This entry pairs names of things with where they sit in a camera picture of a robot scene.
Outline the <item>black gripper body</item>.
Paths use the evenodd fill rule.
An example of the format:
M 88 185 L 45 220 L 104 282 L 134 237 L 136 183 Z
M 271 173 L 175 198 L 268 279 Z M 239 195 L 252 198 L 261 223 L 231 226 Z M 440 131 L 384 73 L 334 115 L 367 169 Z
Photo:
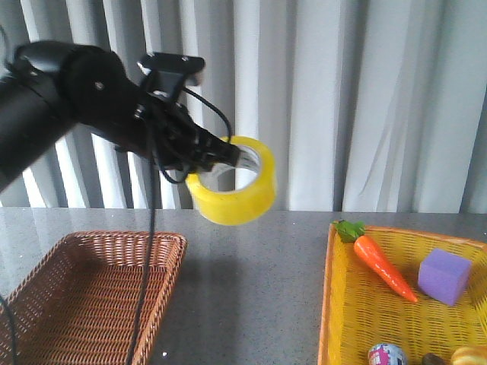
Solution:
M 140 103 L 135 116 L 151 136 L 151 149 L 161 170 L 183 171 L 180 160 L 205 159 L 205 145 L 212 134 L 195 124 L 187 109 L 165 109 L 162 103 Z

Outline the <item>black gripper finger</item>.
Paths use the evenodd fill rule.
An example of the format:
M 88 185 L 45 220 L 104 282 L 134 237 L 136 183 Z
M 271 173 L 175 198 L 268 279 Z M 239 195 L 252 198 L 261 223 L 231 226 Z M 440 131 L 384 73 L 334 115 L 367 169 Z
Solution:
M 236 145 L 212 136 L 205 145 L 205 163 L 213 166 L 217 163 L 231 167 L 237 166 L 240 149 Z
M 183 168 L 183 172 L 186 174 L 197 173 L 198 171 L 208 172 L 211 171 L 213 166 L 215 165 L 215 161 L 213 159 L 203 159 L 203 160 L 187 160 L 181 159 L 180 160 L 181 167 Z

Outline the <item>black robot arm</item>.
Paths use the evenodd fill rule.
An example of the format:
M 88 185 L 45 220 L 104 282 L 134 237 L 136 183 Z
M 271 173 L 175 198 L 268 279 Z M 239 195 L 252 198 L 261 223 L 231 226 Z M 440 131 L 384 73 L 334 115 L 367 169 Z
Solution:
M 205 61 L 155 52 L 129 80 L 119 56 L 96 46 L 39 41 L 19 46 L 1 78 L 1 186 L 8 187 L 75 125 L 162 171 L 235 166 L 240 150 L 194 123 L 180 94 Z

